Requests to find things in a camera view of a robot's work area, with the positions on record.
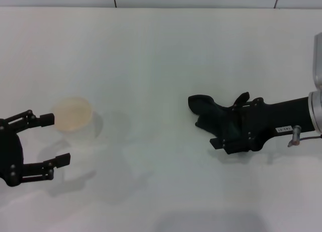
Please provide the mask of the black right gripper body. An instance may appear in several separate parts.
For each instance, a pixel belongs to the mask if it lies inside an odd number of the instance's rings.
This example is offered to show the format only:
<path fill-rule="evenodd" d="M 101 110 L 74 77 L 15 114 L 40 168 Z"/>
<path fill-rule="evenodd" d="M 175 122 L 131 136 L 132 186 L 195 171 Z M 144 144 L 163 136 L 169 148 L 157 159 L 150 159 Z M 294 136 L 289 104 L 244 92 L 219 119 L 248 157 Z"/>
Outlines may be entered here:
<path fill-rule="evenodd" d="M 242 151 L 259 151 L 266 141 L 276 136 L 289 135 L 290 131 L 279 128 L 300 126 L 302 132 L 314 131 L 308 107 L 308 98 L 266 104 L 263 98 L 245 109 L 243 114 L 243 136 L 246 144 Z"/>

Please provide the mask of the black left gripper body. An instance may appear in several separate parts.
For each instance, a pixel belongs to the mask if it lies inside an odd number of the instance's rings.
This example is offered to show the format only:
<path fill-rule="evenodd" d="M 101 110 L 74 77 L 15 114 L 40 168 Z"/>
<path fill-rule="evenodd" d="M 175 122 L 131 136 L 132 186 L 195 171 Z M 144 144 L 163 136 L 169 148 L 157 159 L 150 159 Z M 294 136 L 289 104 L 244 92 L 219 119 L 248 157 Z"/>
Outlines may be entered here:
<path fill-rule="evenodd" d="M 1 119 L 1 178 L 10 187 L 21 184 L 23 150 L 17 135 L 25 127 L 25 119 Z"/>

